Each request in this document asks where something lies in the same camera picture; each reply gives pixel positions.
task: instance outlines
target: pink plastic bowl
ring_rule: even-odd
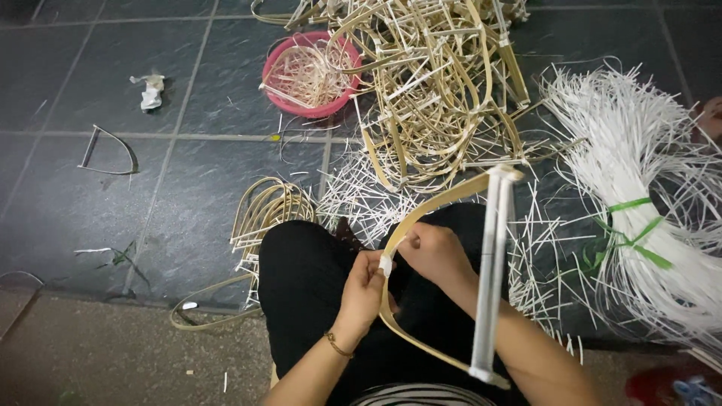
[[[302,46],[311,46],[318,40],[330,39],[331,36],[326,31],[312,31],[310,33],[294,34],[292,38],[286,39],[271,52],[271,55],[269,55],[268,59],[266,59],[266,64],[264,65],[263,77],[266,77],[266,75],[271,71],[271,66],[273,66],[274,62],[281,55],[281,52],[287,50],[288,48],[291,48],[292,46],[295,46],[297,44]],[[344,51],[346,51],[352,61],[355,61],[354,67],[361,66],[361,58],[359,57],[359,53],[358,51],[356,51],[356,48],[354,48],[354,46],[351,44],[351,41],[348,41],[345,38],[341,38],[339,40],[343,41]],[[330,102],[329,104],[325,104],[316,108],[304,108],[296,103],[281,99],[273,93],[265,93],[266,96],[268,96],[268,98],[271,100],[271,102],[277,105],[278,108],[283,111],[287,111],[288,113],[293,113],[296,116],[302,116],[306,118],[321,118],[330,116],[331,114],[336,113],[338,110],[341,110],[341,107],[344,107],[346,102],[349,101],[349,96],[359,87],[359,83],[360,78],[359,75],[356,74],[353,76],[353,80],[351,81],[351,87],[349,87],[339,98]]]

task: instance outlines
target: concrete floor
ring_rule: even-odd
[[[0,332],[28,297],[0,291]],[[626,404],[623,386],[636,371],[674,362],[589,350],[584,360],[605,405]],[[77,397],[64,406],[254,405],[270,370],[262,317],[183,332],[168,323],[166,309],[40,295],[0,342],[0,405],[57,405],[63,393]]]

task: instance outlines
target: black pants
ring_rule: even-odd
[[[481,258],[485,206],[458,203],[425,215],[420,221],[448,227],[458,236],[474,269]],[[380,243],[386,241],[394,225]],[[304,221],[278,225],[266,234],[259,254],[258,295],[266,314],[271,356],[282,378],[331,328],[341,305],[346,278],[356,255],[323,227]],[[389,292],[401,309],[399,325],[411,336],[469,363],[474,321],[436,285],[415,272],[401,255],[389,280]],[[498,360],[495,370],[506,370]],[[473,390],[497,405],[517,405],[518,394],[473,379],[404,341],[380,319],[355,351],[328,405],[342,405],[363,390],[391,383],[442,383]]]

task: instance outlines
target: striped shirt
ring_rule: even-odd
[[[377,386],[351,406],[433,405],[495,406],[485,397],[466,389],[445,384],[390,384]]]

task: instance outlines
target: left hand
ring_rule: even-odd
[[[331,331],[355,346],[366,333],[381,306],[385,277],[378,268],[383,250],[361,251],[356,257],[341,297],[341,310]]]

